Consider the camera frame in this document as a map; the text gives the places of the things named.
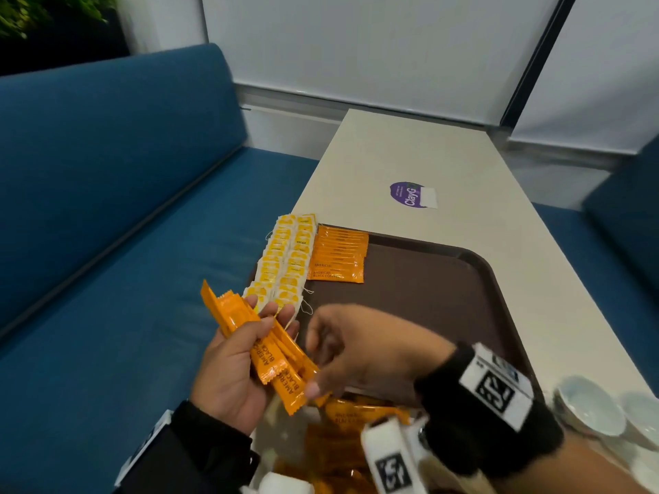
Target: white ceramic cup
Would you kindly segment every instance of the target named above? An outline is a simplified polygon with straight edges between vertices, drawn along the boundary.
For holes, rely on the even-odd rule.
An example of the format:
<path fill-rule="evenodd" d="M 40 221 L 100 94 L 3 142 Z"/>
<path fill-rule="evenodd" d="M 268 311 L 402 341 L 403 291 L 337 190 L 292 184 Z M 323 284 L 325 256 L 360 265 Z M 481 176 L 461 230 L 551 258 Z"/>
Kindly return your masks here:
<path fill-rule="evenodd" d="M 627 425 L 625 415 L 603 388 L 583 376 L 569 376 L 554 395 L 558 416 L 578 432 L 602 437 L 619 437 Z"/>
<path fill-rule="evenodd" d="M 629 421 L 629 439 L 657 450 L 659 448 L 659 400 L 641 392 L 620 396 L 620 405 Z"/>

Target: table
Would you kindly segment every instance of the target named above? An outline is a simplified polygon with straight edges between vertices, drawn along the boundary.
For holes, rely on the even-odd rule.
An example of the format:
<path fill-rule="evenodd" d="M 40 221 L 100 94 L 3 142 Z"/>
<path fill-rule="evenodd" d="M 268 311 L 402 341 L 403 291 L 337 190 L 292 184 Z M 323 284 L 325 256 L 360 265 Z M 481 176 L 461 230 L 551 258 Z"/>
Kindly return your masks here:
<path fill-rule="evenodd" d="M 438 208 L 394 200 L 395 182 L 434 188 Z M 293 213 L 481 255 L 543 392 L 571 374 L 650 392 L 485 132 L 350 110 Z"/>

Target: hand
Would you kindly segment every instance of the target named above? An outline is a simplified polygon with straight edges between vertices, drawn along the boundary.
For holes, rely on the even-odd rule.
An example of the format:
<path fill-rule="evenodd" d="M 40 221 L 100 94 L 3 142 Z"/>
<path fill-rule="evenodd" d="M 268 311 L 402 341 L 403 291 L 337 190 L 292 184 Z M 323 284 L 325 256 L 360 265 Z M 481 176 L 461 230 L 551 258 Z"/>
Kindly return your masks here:
<path fill-rule="evenodd" d="M 245 298 L 253 308 L 256 295 Z M 250 435 L 266 410 L 269 394 L 261 382 L 250 376 L 252 360 L 250 349 L 257 339 L 265 337 L 274 325 L 273 315 L 277 304 L 268 303 L 259 316 L 261 321 L 247 322 L 240 326 L 228 340 L 218 328 L 215 337 L 204 352 L 199 372 L 194 379 L 190 402 L 206 414 Z M 286 305 L 277 320 L 282 326 L 289 323 L 294 307 Z M 287 332 L 292 338 L 300 323 L 293 321 Z"/>
<path fill-rule="evenodd" d="M 350 382 L 413 381 L 454 351 L 450 341 L 400 317 L 359 305 L 322 306 L 307 331 L 307 352 L 322 369 L 305 395 L 312 399 L 337 392 Z"/>

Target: black wristband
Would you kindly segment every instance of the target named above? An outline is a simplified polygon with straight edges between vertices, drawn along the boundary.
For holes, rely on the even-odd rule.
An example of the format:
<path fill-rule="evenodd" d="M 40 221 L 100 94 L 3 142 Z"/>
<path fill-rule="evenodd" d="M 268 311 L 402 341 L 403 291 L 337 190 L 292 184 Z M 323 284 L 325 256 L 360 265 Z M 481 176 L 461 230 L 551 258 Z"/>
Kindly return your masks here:
<path fill-rule="evenodd" d="M 445 364 L 415 382 L 430 415 L 426 439 L 439 459 L 459 474 L 480 468 L 488 477 L 505 478 L 560 448 L 563 429 L 541 395 L 516 432 L 459 383 L 473 358 L 474 349 L 459 344 Z"/>
<path fill-rule="evenodd" d="M 199 410 L 184 400 L 174 411 L 171 429 L 181 441 L 195 466 L 213 477 L 232 476 L 248 485 L 258 466 L 258 455 L 252 452 L 252 440 L 243 432 Z"/>

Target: fingernail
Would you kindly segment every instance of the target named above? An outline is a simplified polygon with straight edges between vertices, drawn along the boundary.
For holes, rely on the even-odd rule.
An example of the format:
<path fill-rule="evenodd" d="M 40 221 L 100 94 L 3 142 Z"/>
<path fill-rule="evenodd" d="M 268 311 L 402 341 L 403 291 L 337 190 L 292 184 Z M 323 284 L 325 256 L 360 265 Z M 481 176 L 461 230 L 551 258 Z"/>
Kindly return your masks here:
<path fill-rule="evenodd" d="M 304 389 L 304 396 L 309 400 L 320 397 L 320 387 L 315 381 L 307 383 L 307 387 Z"/>

